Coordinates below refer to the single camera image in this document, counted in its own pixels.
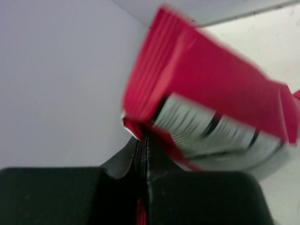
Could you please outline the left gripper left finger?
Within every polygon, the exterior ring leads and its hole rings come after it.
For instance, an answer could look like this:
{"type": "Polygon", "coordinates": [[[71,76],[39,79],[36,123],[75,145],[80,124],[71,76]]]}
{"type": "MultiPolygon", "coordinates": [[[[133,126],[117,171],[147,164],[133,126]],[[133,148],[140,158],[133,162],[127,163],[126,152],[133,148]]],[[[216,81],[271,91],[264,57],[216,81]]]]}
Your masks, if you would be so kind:
{"type": "Polygon", "coordinates": [[[140,142],[101,166],[5,168],[0,172],[3,225],[134,225],[140,142]]]}

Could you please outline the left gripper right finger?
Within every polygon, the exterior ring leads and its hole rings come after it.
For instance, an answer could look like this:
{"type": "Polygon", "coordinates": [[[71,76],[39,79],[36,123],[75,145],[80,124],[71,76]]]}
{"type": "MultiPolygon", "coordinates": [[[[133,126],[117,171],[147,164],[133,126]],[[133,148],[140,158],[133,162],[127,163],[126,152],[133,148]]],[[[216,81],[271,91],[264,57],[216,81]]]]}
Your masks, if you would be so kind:
{"type": "Polygon", "coordinates": [[[166,154],[167,144],[147,133],[149,225],[272,225],[274,221],[256,179],[244,172],[187,172],[166,154]]]}

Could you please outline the red KitKat snack bag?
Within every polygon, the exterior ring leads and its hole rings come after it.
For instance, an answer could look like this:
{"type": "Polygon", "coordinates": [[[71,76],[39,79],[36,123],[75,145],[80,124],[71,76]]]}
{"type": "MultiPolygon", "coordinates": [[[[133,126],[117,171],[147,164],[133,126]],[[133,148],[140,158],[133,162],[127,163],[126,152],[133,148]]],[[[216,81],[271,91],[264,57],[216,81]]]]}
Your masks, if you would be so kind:
{"type": "Polygon", "coordinates": [[[296,151],[300,99],[162,5],[129,77],[121,120],[138,140],[144,128],[158,134],[185,168],[262,180],[296,151]]]}

